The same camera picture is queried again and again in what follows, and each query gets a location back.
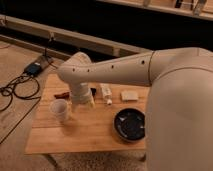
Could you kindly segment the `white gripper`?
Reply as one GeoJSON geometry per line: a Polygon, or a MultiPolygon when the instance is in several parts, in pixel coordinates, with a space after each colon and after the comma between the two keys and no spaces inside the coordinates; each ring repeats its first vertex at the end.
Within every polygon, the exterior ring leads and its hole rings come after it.
{"type": "Polygon", "coordinates": [[[76,108],[78,105],[94,106],[94,98],[88,83],[71,84],[69,88],[73,108],[76,108]]]}

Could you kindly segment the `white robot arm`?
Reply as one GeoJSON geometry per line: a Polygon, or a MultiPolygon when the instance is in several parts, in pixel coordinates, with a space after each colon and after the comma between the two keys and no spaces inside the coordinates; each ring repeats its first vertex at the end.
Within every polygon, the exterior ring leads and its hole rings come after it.
{"type": "Polygon", "coordinates": [[[213,52],[178,48],[97,63],[78,52],[58,76],[74,105],[90,99],[90,82],[147,86],[148,171],[213,171],[213,52]]]}

